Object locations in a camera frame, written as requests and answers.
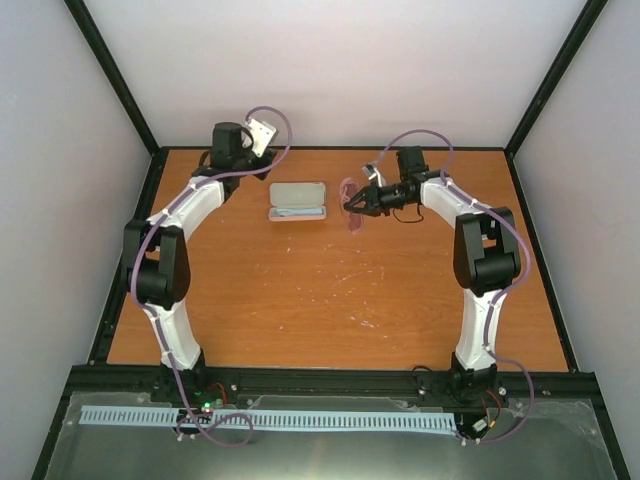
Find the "transparent pink sunglasses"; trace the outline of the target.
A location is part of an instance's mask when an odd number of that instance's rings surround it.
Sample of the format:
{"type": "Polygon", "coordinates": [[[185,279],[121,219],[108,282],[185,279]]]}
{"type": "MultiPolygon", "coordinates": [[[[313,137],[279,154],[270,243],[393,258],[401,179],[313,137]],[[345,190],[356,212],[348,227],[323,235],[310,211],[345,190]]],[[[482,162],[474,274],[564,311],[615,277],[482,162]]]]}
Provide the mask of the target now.
{"type": "Polygon", "coordinates": [[[354,195],[360,190],[359,184],[351,177],[345,178],[339,187],[339,205],[341,212],[346,218],[347,228],[351,234],[357,234],[363,228],[363,216],[358,213],[352,213],[346,210],[345,204],[349,202],[354,195]]]}

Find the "light blue cleaning cloth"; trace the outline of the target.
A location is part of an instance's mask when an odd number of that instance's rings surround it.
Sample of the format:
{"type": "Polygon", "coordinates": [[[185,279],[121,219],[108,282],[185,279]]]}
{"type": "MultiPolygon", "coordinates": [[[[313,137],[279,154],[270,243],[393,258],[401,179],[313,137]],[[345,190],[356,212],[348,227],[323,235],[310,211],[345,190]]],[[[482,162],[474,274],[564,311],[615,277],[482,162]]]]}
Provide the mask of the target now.
{"type": "Polygon", "coordinates": [[[308,221],[316,218],[322,219],[325,215],[323,207],[317,208],[273,208],[270,217],[276,221],[308,221]]]}

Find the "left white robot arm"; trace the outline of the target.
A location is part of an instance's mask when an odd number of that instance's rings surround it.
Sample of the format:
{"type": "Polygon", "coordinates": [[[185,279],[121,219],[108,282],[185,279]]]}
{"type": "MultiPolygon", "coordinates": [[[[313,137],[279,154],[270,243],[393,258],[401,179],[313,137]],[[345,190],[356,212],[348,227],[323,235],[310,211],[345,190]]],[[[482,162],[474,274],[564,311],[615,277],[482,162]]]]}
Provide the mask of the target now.
{"type": "Polygon", "coordinates": [[[194,368],[202,349],[185,302],[191,283],[188,240],[230,198],[241,178],[266,178],[276,156],[270,147],[276,136],[275,127],[253,117],[243,124],[216,124],[211,148],[177,197],[148,219],[125,226],[121,279],[152,325],[161,363],[180,370],[172,388],[186,402],[201,400],[208,390],[207,376],[194,368]]]}

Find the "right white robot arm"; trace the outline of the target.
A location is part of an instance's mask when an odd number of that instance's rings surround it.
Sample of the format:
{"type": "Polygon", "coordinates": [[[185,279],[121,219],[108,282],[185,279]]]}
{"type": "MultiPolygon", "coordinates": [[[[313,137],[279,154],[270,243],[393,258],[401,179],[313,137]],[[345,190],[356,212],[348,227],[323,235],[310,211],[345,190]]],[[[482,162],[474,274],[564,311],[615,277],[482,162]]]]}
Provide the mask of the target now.
{"type": "Polygon", "coordinates": [[[463,290],[463,317],[452,353],[448,391],[469,402],[494,386],[495,343],[505,290],[521,270],[514,217],[506,207],[491,208],[461,190],[444,170],[432,170],[418,146],[397,154],[400,181],[387,184],[372,162],[363,167],[369,184],[343,203],[351,214],[388,216],[408,205],[438,214],[454,231],[453,272],[463,290]]]}

